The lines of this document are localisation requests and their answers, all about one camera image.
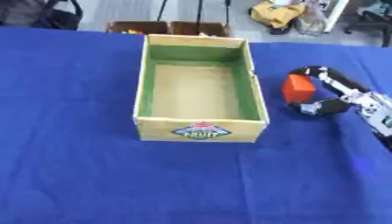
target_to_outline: chair leg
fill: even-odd
[[[385,28],[382,31],[382,47],[389,47],[391,37],[392,37],[392,30]]]
[[[360,16],[358,16],[357,21],[352,22],[346,29],[345,29],[345,33],[346,34],[352,34],[352,30],[354,30],[355,28],[357,28],[358,24],[360,23],[364,23],[365,21],[367,21],[367,14],[364,13]]]

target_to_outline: red block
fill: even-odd
[[[304,75],[289,74],[282,85],[283,98],[286,103],[308,102],[316,88],[311,79]]]

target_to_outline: open box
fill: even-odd
[[[142,140],[254,142],[270,122],[249,44],[145,37],[134,121]]]

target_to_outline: bag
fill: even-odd
[[[75,8],[75,13],[55,9],[60,0],[49,0],[42,10],[39,19],[32,24],[34,28],[50,28],[61,30],[77,30],[83,17],[83,10],[76,0],[69,0]]]
[[[59,3],[70,3],[74,12]],[[0,25],[77,30],[82,16],[77,0],[0,0]]]
[[[285,28],[292,19],[304,11],[304,5],[279,6],[265,1],[253,7],[250,16],[255,21],[271,25],[273,28]]]

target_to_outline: blue fabric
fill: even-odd
[[[1,224],[365,224],[392,219],[392,154],[353,112],[287,109],[294,68],[391,93],[392,50],[251,45],[271,125],[256,143],[137,140],[143,38],[0,29]],[[319,97],[327,97],[320,91]]]

